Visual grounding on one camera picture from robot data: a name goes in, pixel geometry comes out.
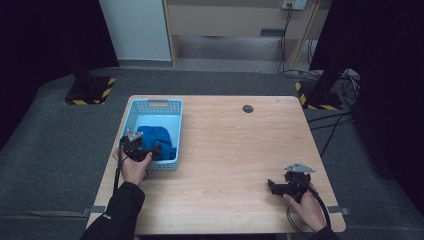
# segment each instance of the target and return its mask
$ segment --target wall outlet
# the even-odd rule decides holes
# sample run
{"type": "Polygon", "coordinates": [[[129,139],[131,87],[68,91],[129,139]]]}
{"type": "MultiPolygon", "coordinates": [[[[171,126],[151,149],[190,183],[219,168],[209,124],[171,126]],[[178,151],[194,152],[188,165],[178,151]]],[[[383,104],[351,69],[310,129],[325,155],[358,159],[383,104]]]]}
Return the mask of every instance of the wall outlet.
{"type": "Polygon", "coordinates": [[[291,9],[293,10],[303,10],[306,7],[306,3],[308,0],[284,0],[283,4],[281,4],[282,9],[291,9]]]}

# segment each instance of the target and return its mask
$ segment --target yellow and black hazard tape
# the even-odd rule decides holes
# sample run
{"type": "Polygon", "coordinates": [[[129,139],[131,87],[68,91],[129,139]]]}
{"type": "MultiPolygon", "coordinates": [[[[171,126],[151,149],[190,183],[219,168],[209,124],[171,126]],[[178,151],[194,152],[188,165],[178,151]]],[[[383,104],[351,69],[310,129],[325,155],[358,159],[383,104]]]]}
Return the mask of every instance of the yellow and black hazard tape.
{"type": "Polygon", "coordinates": [[[297,94],[299,95],[300,104],[304,109],[315,109],[315,110],[343,110],[341,105],[310,105],[306,103],[306,95],[302,89],[300,83],[296,83],[297,94]]]}
{"type": "Polygon", "coordinates": [[[69,101],[65,101],[68,105],[87,105],[87,104],[103,104],[107,97],[110,94],[110,91],[112,90],[113,84],[115,83],[116,79],[111,78],[106,86],[106,89],[103,91],[102,97],[100,99],[73,99],[69,101]]]}

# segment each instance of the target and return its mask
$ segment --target black cable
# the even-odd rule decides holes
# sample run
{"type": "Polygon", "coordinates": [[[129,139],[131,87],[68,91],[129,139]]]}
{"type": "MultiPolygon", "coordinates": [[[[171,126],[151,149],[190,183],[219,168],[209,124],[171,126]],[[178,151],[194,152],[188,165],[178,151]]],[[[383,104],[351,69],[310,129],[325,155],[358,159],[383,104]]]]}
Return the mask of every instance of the black cable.
{"type": "Polygon", "coordinates": [[[322,119],[326,119],[326,118],[337,117],[337,116],[340,116],[340,115],[346,115],[346,114],[348,114],[348,113],[350,113],[350,112],[337,113],[337,114],[333,114],[333,115],[328,115],[328,116],[324,116],[324,117],[319,117],[319,118],[315,118],[315,119],[308,120],[308,123],[315,122],[315,121],[322,120],[322,119]]]}
{"type": "Polygon", "coordinates": [[[122,164],[123,162],[128,158],[128,156],[122,159],[122,154],[121,154],[121,147],[123,146],[122,141],[119,142],[119,146],[118,146],[118,165],[116,166],[116,171],[115,171],[115,181],[113,183],[113,192],[115,193],[115,191],[118,189],[118,184],[119,184],[119,175],[121,175],[121,168],[122,168],[122,164]]]}
{"type": "Polygon", "coordinates": [[[353,80],[353,78],[351,79],[351,84],[352,84],[352,92],[353,92],[353,98],[356,100],[358,98],[358,93],[359,93],[359,84],[357,82],[355,82],[355,80],[353,80]]]}
{"type": "Polygon", "coordinates": [[[355,79],[354,77],[352,77],[352,76],[349,74],[349,70],[350,70],[350,69],[347,69],[346,75],[347,75],[347,76],[349,76],[349,78],[350,78],[352,81],[354,81],[355,83],[359,84],[359,79],[355,79]]]}
{"type": "Polygon", "coordinates": [[[341,119],[342,119],[345,115],[346,115],[346,114],[341,115],[341,116],[337,119],[336,123],[334,124],[333,130],[331,131],[331,134],[330,134],[330,136],[328,137],[328,140],[327,140],[327,142],[325,143],[324,148],[322,149],[322,151],[321,151],[321,153],[320,153],[320,157],[322,157],[322,156],[324,155],[324,152],[325,152],[325,150],[327,149],[328,144],[330,143],[331,138],[333,137],[334,131],[336,131],[336,127],[337,127],[338,123],[340,122],[340,120],[341,120],[341,119]]]}
{"type": "MultiPolygon", "coordinates": [[[[339,122],[338,125],[340,126],[340,125],[342,125],[344,123],[347,123],[347,122],[350,122],[352,120],[353,120],[353,118],[346,119],[346,120],[344,120],[342,122],[339,122]]],[[[330,125],[325,125],[325,126],[320,126],[320,127],[314,127],[314,128],[311,128],[311,131],[317,130],[317,129],[322,129],[322,128],[334,127],[334,125],[335,124],[330,124],[330,125]]]]}
{"type": "Polygon", "coordinates": [[[350,103],[350,100],[356,101],[356,91],[355,90],[348,90],[348,86],[349,83],[351,83],[352,81],[349,80],[345,80],[342,84],[342,94],[339,95],[339,98],[343,98],[343,102],[344,104],[348,105],[349,107],[351,107],[353,105],[353,103],[350,103]]]}
{"type": "Polygon", "coordinates": [[[325,221],[326,221],[326,223],[327,223],[327,226],[329,227],[329,228],[331,228],[331,221],[330,221],[330,215],[328,214],[328,210],[327,210],[327,207],[325,206],[325,204],[324,204],[324,202],[322,201],[322,199],[321,199],[321,197],[319,196],[319,194],[311,187],[311,186],[309,186],[309,185],[306,185],[305,183],[303,183],[303,182],[301,182],[301,181],[299,181],[299,180],[297,180],[297,179],[295,179],[295,178],[289,178],[289,180],[293,180],[293,181],[295,181],[295,182],[297,182],[298,184],[300,184],[300,185],[302,185],[302,186],[304,186],[304,187],[306,187],[311,193],[312,193],[312,196],[314,196],[315,197],[315,199],[318,201],[318,203],[319,203],[319,205],[321,206],[321,210],[322,210],[322,212],[324,213],[324,218],[325,218],[325,221]]]}
{"type": "Polygon", "coordinates": [[[308,71],[297,70],[297,69],[285,70],[284,64],[282,64],[283,61],[284,61],[284,58],[285,58],[285,44],[286,44],[285,43],[285,36],[283,36],[283,38],[284,38],[284,43],[280,46],[281,47],[281,52],[282,52],[282,58],[281,58],[281,61],[280,61],[280,65],[278,66],[278,73],[282,73],[284,75],[284,77],[286,77],[286,78],[292,78],[292,79],[306,79],[306,80],[311,80],[310,78],[304,78],[304,77],[289,77],[289,76],[286,75],[286,73],[288,73],[288,72],[298,72],[299,73],[300,72],[302,74],[308,74],[308,75],[311,75],[312,77],[319,78],[321,75],[319,73],[315,72],[315,71],[314,71],[315,74],[313,74],[313,73],[310,73],[308,71]]]}
{"type": "Polygon", "coordinates": [[[284,34],[283,34],[283,36],[280,39],[280,41],[281,41],[280,48],[281,48],[282,57],[281,57],[280,65],[278,65],[278,72],[279,73],[283,73],[283,74],[284,74],[284,63],[283,62],[284,62],[284,58],[285,58],[285,54],[286,54],[286,34],[287,34],[287,27],[289,26],[289,23],[290,23],[290,20],[291,20],[291,15],[293,13],[293,9],[292,9],[291,3],[288,4],[288,7],[289,7],[289,11],[287,12],[286,25],[284,27],[284,34]],[[282,72],[280,72],[281,65],[283,65],[283,71],[282,72]]]}
{"type": "Polygon", "coordinates": [[[293,229],[297,233],[302,233],[302,230],[300,230],[300,228],[296,225],[296,223],[294,222],[293,218],[290,215],[290,204],[287,205],[287,219],[289,220],[290,225],[293,227],[293,229]]]}

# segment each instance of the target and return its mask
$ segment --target tripod base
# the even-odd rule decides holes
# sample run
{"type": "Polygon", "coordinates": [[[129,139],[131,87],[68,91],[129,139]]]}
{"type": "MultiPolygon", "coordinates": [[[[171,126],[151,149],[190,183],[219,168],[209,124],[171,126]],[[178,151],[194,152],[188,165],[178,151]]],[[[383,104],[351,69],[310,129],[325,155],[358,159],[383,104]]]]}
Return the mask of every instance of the tripod base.
{"type": "Polygon", "coordinates": [[[115,79],[110,77],[93,77],[90,91],[81,89],[78,81],[75,81],[65,97],[65,103],[69,105],[102,104],[106,101],[112,89],[115,79]]]}
{"type": "Polygon", "coordinates": [[[304,109],[320,110],[343,110],[342,101],[339,96],[330,91],[322,98],[312,98],[311,95],[315,88],[314,81],[300,81],[296,83],[296,90],[299,94],[299,100],[304,109]]]}

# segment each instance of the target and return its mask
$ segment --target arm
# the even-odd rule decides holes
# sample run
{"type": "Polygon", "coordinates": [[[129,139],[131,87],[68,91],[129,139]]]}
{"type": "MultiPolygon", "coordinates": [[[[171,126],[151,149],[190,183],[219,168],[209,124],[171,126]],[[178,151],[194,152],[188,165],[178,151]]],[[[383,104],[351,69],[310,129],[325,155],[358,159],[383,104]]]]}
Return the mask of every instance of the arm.
{"type": "MultiPolygon", "coordinates": [[[[121,151],[122,159],[127,156],[121,151]]],[[[152,153],[141,162],[122,162],[124,183],[113,193],[107,210],[84,232],[81,239],[133,239],[137,216],[143,206],[144,193],[139,188],[152,160],[152,153]]]]}
{"type": "Polygon", "coordinates": [[[81,239],[133,239],[144,193],[130,182],[124,182],[111,197],[106,212],[85,231],[81,239]]]}
{"type": "Polygon", "coordinates": [[[321,207],[315,197],[310,191],[306,191],[300,203],[296,202],[291,196],[284,194],[284,200],[286,200],[297,212],[299,217],[312,229],[315,233],[310,239],[311,240],[336,240],[338,237],[327,226],[324,217],[322,216],[321,207]]]}

